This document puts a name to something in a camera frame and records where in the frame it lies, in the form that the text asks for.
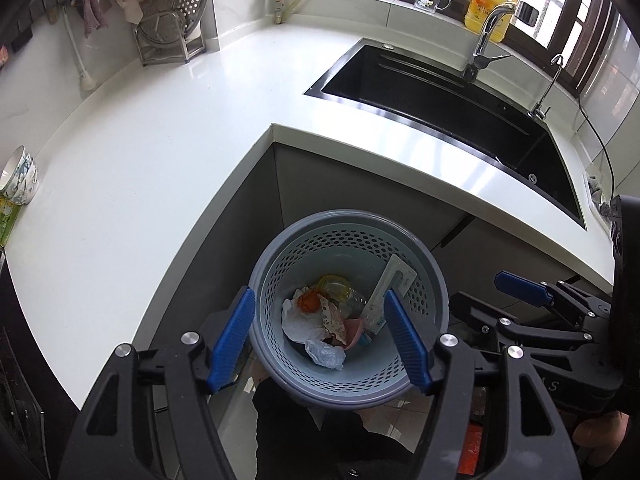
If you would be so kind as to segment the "person's right hand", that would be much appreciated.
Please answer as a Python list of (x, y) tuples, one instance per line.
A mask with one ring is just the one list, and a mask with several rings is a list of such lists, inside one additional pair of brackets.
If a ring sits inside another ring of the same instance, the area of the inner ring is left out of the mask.
[(573, 441), (588, 451), (590, 463), (602, 466), (618, 450), (626, 437), (629, 416), (615, 411), (597, 419), (581, 422), (573, 432)]

